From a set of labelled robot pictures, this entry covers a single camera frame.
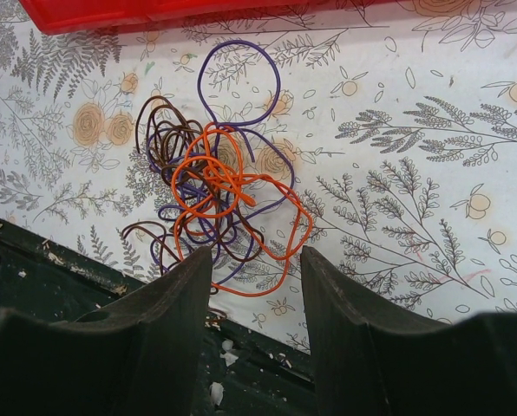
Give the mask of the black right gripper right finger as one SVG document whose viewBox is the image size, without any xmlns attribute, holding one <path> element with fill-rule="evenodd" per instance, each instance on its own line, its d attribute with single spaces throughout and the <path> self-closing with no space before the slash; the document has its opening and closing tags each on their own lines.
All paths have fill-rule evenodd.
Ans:
<svg viewBox="0 0 517 416">
<path fill-rule="evenodd" d="M 403 309 L 301 252 L 322 415 L 517 415 L 517 313 L 448 325 Z"/>
</svg>

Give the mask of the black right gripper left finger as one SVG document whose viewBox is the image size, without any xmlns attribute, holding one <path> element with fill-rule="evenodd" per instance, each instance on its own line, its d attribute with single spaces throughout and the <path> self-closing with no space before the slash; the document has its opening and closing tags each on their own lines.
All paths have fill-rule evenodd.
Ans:
<svg viewBox="0 0 517 416">
<path fill-rule="evenodd" d="M 0 415 L 188 415 L 211 278 L 202 247 L 73 322 L 0 308 Z"/>
</svg>

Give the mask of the red three-compartment tray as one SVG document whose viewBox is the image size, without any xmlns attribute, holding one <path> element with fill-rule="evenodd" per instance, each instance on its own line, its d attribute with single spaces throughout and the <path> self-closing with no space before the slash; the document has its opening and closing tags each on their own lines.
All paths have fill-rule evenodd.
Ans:
<svg viewBox="0 0 517 416">
<path fill-rule="evenodd" d="M 133 1 L 133 0 L 47 0 L 19 2 L 35 26 L 45 35 L 80 30 L 141 26 L 188 16 L 236 11 L 281 11 L 285 6 L 318 5 L 318 1 Z"/>
</svg>

